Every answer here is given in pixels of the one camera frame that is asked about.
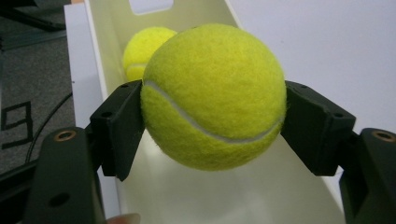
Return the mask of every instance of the finger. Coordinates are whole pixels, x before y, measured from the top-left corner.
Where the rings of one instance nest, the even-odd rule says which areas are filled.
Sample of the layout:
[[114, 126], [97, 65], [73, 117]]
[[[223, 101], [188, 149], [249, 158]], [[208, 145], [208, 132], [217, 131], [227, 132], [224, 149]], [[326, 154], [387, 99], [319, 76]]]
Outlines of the finger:
[[107, 220], [107, 224], [139, 224], [140, 215], [137, 213], [113, 217]]

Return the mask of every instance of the black cable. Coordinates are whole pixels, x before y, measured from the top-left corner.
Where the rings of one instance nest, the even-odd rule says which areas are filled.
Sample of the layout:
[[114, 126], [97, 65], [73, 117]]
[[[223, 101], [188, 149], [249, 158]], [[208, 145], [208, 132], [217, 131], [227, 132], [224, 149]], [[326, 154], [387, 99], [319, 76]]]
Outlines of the black cable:
[[49, 115], [46, 117], [46, 119], [44, 120], [44, 123], [41, 124], [41, 126], [38, 128], [37, 132], [35, 133], [35, 137], [33, 138], [32, 142], [30, 143], [29, 149], [27, 150], [26, 153], [26, 159], [25, 159], [25, 164], [28, 163], [30, 161], [30, 158], [32, 156], [32, 152], [33, 152], [33, 148], [35, 147], [35, 142], [38, 139], [38, 136], [41, 134], [41, 132], [43, 131], [44, 127], [47, 125], [47, 123], [50, 121], [50, 119], [52, 118], [52, 116], [56, 113], [56, 111], [58, 111], [59, 108], [61, 108], [61, 106], [70, 98], [72, 97], [73, 92], [70, 92], [69, 94], [67, 94], [61, 102], [59, 102], [59, 104], [57, 104], [52, 111], [49, 113]]

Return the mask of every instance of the dark carpet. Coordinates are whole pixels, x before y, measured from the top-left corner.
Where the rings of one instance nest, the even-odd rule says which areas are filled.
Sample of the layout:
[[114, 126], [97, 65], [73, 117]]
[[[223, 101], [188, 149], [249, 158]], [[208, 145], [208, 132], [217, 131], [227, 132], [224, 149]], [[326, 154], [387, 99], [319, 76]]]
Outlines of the dark carpet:
[[[36, 3], [38, 7], [19, 7], [18, 10], [40, 19], [64, 23], [64, 5], [70, 1], [36, 0]], [[3, 43], [15, 42], [18, 36], [29, 39], [43, 33], [0, 17]], [[0, 174], [25, 163], [26, 153], [38, 128], [54, 107], [72, 92], [66, 38], [4, 49], [0, 53]], [[73, 99], [69, 98], [37, 138], [32, 160], [38, 157], [41, 142], [48, 133], [74, 125]]]

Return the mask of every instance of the fuzzy felt surface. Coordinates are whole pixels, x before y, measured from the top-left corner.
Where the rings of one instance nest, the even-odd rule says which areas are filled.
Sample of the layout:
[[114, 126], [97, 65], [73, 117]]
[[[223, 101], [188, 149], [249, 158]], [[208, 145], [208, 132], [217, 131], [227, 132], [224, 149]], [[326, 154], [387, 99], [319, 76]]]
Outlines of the fuzzy felt surface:
[[286, 86], [274, 54], [256, 37], [222, 24], [164, 43], [143, 77], [142, 113], [165, 154], [201, 170], [253, 160], [280, 132]]
[[122, 58], [128, 80], [142, 79], [152, 54], [176, 33], [165, 27], [149, 27], [136, 33], [128, 42]]

